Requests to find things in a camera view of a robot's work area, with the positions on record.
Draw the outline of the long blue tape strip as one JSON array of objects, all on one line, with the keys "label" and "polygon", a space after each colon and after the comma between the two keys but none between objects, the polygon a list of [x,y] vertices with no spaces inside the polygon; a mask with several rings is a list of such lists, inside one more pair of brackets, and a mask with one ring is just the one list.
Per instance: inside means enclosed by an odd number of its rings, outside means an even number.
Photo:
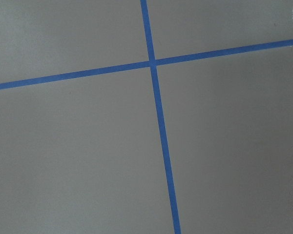
[{"label": "long blue tape strip", "polygon": [[173,171],[171,167],[169,145],[167,140],[165,118],[164,118],[164,112],[162,107],[162,98],[161,98],[160,84],[158,79],[158,71],[157,71],[157,64],[156,64],[156,58],[155,58],[155,51],[154,51],[154,45],[153,45],[152,30],[151,30],[151,23],[149,18],[147,1],[141,0],[140,5],[141,5],[141,11],[142,11],[142,17],[143,17],[143,23],[144,23],[148,62],[149,62],[149,68],[151,73],[151,79],[152,79],[152,87],[153,87],[153,93],[154,93],[154,101],[155,101],[155,107],[156,107],[158,128],[159,128],[164,168],[165,168],[165,174],[166,174],[173,229],[175,234],[180,234],[182,231],[180,226],[178,205],[177,205],[177,199],[176,199],[176,193],[175,193]]}]

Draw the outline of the crossing blue tape strip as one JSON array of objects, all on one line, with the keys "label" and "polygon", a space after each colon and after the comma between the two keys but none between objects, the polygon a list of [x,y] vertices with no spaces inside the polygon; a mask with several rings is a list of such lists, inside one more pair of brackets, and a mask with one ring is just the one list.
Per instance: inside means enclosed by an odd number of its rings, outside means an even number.
[{"label": "crossing blue tape strip", "polygon": [[188,54],[188,55],[182,55],[182,56],[176,56],[176,57],[161,58],[161,59],[156,59],[154,62],[141,61],[141,62],[115,65],[115,66],[96,68],[96,69],[90,69],[90,70],[83,70],[83,71],[64,73],[64,74],[58,74],[58,75],[51,75],[51,76],[45,76],[45,77],[39,77],[39,78],[30,78],[30,79],[16,80],[11,82],[4,82],[4,83],[0,83],[0,90],[30,86],[30,85],[36,85],[36,84],[43,84],[43,83],[49,83],[49,82],[56,82],[56,81],[62,81],[62,80],[68,80],[68,79],[96,76],[96,75],[102,75],[102,74],[110,74],[110,73],[116,73],[116,72],[122,72],[122,71],[128,71],[128,70],[136,70],[136,69],[150,67],[150,65],[152,64],[155,64],[157,66],[168,65],[168,64],[181,63],[186,61],[201,60],[201,59],[215,58],[215,57],[228,56],[228,55],[234,55],[234,54],[241,54],[246,52],[268,50],[268,49],[281,48],[281,47],[292,47],[292,46],[293,46],[293,39],[247,45],[247,46],[201,52],[201,53],[195,53],[195,54]]}]

